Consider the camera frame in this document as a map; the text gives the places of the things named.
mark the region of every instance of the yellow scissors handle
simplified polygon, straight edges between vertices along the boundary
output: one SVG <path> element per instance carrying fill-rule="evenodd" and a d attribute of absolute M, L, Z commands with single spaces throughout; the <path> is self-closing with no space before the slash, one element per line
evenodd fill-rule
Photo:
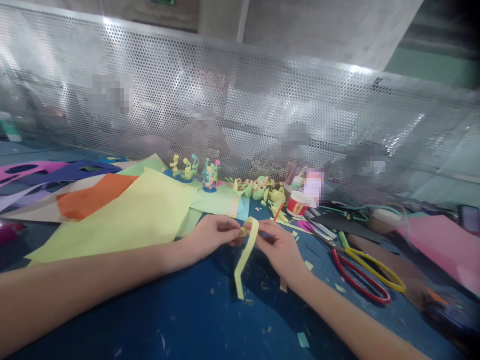
<path fill-rule="evenodd" d="M 365 269 L 367 269 L 370 273 L 373 274 L 378 280 L 380 280 L 382 283 L 387 285 L 389 288 L 392 288 L 395 291 L 398 291 L 399 293 L 404 293 L 407 291 L 407 286 L 404 284 L 401 278 L 394 273 L 392 270 L 390 270 L 387 266 L 382 264 L 380 261 L 374 259 L 370 255 L 367 255 L 366 253 L 362 251 L 355 250 L 351 247 L 348 247 L 345 249 L 345 253 L 350 255 L 352 258 L 355 259 L 356 262 L 361 264 Z M 365 261 L 363 261 L 360 257 L 368 259 L 372 262 L 374 262 L 376 265 L 378 265 L 379 268 L 390 274 L 390 276 L 393 278 L 393 280 L 396 283 L 393 283 L 386 279 L 384 276 L 380 275 L 378 272 L 376 272 L 371 266 L 369 266 Z"/>

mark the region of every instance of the scissors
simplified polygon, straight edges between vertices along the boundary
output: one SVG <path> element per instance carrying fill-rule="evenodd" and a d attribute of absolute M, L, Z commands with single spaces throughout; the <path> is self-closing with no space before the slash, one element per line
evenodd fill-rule
<path fill-rule="evenodd" d="M 313 234 L 320 239 L 329 249 L 331 249 L 331 252 L 333 254 L 333 261 L 335 262 L 336 267 L 338 268 L 338 271 L 340 274 L 345 278 L 346 281 L 348 281 L 355 289 L 357 289 L 360 293 L 365 295 L 367 298 L 371 299 L 372 301 L 378 303 L 378 304 L 390 304 L 392 302 L 392 298 L 390 297 L 390 294 L 388 293 L 387 290 L 385 290 L 381 285 L 379 285 L 375 280 L 373 280 L 371 277 L 369 277 L 367 274 L 365 274 L 362 270 L 360 270 L 357 266 L 355 266 L 353 263 L 351 263 L 347 258 L 344 256 L 339 255 L 339 253 L 345 253 L 352 258 L 354 258 L 357 262 L 362 264 L 369 272 L 371 272 L 375 277 L 377 277 L 380 281 L 383 283 L 387 282 L 392 289 L 397 290 L 399 292 L 405 292 L 407 290 L 407 287 L 403 283 L 403 281 L 388 267 L 386 267 L 384 264 L 382 264 L 380 261 L 374 259 L 373 257 L 361 252 L 357 251 L 353 248 L 351 248 L 348 245 L 347 238 L 345 237 L 345 234 L 341 231 L 339 233 L 340 240 L 343 244 L 344 248 L 341 248 L 338 246 L 331 238 L 326 238 L 325 236 L 321 235 L 321 232 L 315 228 L 314 226 L 310 226 L 311 231 Z M 365 261 L 363 261 L 360 257 L 369 259 L 373 261 L 376 265 L 378 265 L 380 268 L 385 270 L 388 274 L 390 274 L 395 281 L 398 284 L 394 284 L 390 281 L 388 281 L 386 278 L 381 276 L 379 273 L 377 273 L 374 269 L 372 269 Z M 346 272 L 345 267 L 352 269 L 355 271 L 358 275 L 360 275 L 362 278 L 364 278 L 367 282 L 369 282 L 381 295 L 377 296 L 375 293 L 368 291 L 367 289 L 363 288 L 360 286 L 351 276 L 348 272 Z"/>

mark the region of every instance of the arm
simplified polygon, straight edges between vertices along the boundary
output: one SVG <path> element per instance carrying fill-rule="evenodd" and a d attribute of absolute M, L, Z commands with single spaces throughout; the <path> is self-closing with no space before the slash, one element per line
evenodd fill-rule
<path fill-rule="evenodd" d="M 300 296 L 362 360 L 428 359 L 385 326 L 320 281 L 305 266 L 294 236 L 277 223 L 260 221 L 256 244 L 288 287 Z"/>
<path fill-rule="evenodd" d="M 104 301 L 241 244 L 240 224 L 208 215 L 186 238 L 0 275 L 0 359 Z"/>

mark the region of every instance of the red cup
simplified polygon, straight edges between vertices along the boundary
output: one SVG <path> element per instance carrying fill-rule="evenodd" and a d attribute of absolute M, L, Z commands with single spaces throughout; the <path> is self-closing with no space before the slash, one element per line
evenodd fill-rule
<path fill-rule="evenodd" d="M 301 218 L 310 207 L 311 199 L 300 191 L 292 191 L 286 211 L 296 218 Z"/>

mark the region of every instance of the forearm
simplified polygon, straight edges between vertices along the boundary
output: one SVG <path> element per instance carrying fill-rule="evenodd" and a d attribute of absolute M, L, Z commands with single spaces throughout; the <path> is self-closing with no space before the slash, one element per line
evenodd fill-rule
<path fill-rule="evenodd" d="M 180 240 L 0 275 L 0 359 L 119 294 L 196 263 Z"/>
<path fill-rule="evenodd" d="M 359 359 L 428 359 L 313 274 L 305 272 L 288 285 L 323 318 Z"/>

